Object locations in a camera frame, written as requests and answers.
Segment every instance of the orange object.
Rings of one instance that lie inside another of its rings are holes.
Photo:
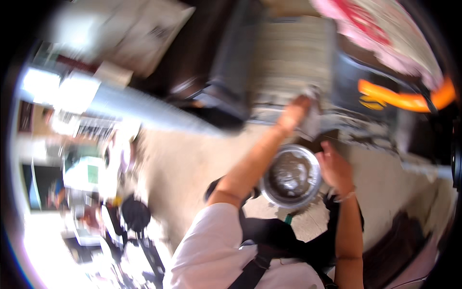
[[[368,95],[377,101],[384,101],[404,110],[430,112],[427,101],[421,94],[395,93],[363,79],[358,81],[358,90],[360,93]],[[438,110],[445,108],[456,99],[456,91],[449,77],[444,78],[444,83],[438,91],[431,92],[430,99]]]

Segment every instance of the person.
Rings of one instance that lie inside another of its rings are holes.
[[[351,166],[329,142],[316,154],[324,181],[336,195],[324,197],[328,229],[297,240],[278,219],[246,218],[241,207],[275,156],[304,118],[310,100],[299,96],[277,123],[206,193],[165,274],[165,288],[362,288],[364,219],[355,197]],[[332,281],[326,272],[335,265]]]
[[[47,206],[51,208],[54,205],[56,209],[59,209],[62,204],[67,207],[66,188],[63,179],[57,178],[49,188]]]

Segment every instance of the bowl rim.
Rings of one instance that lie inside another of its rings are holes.
[[[311,150],[309,150],[308,148],[306,148],[306,147],[304,147],[302,145],[299,145],[299,144],[290,143],[290,144],[285,144],[285,145],[280,146],[279,149],[278,149],[278,152],[273,157],[273,160],[269,164],[268,168],[270,168],[273,165],[275,160],[279,156],[281,156],[281,154],[287,153],[287,152],[293,152],[293,151],[298,151],[298,152],[302,153],[302,155],[309,161],[309,163],[311,165],[311,168],[315,169],[314,174],[316,176],[315,184],[312,185],[308,189],[308,193],[306,193],[305,196],[302,197],[302,200],[300,202],[293,203],[293,204],[282,203],[280,200],[276,199],[272,195],[272,193],[269,192],[269,190],[267,190],[267,186],[266,186],[266,183],[265,183],[265,177],[267,177],[269,169],[265,171],[264,175],[260,178],[260,180],[258,182],[258,187],[259,187],[262,195],[270,203],[272,203],[272,204],[274,204],[274,205],[276,205],[278,207],[285,208],[285,209],[297,209],[297,208],[308,205],[315,198],[315,196],[317,195],[317,193],[319,191],[319,188],[321,187],[321,183],[322,183],[321,168],[319,166],[319,162],[318,162],[316,156],[314,155],[314,153]]]

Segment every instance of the green tag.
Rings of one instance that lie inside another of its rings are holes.
[[[98,167],[88,166],[88,182],[92,184],[98,183]]]

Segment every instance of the wrist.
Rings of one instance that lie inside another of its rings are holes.
[[[351,182],[350,184],[342,185],[341,187],[337,188],[337,195],[342,198],[354,191],[356,191],[356,187],[354,186],[353,182]]]
[[[292,129],[286,128],[284,125],[281,123],[277,122],[274,126],[274,129],[280,132],[281,134],[284,135],[284,137],[287,137],[290,135],[290,133],[293,131]]]

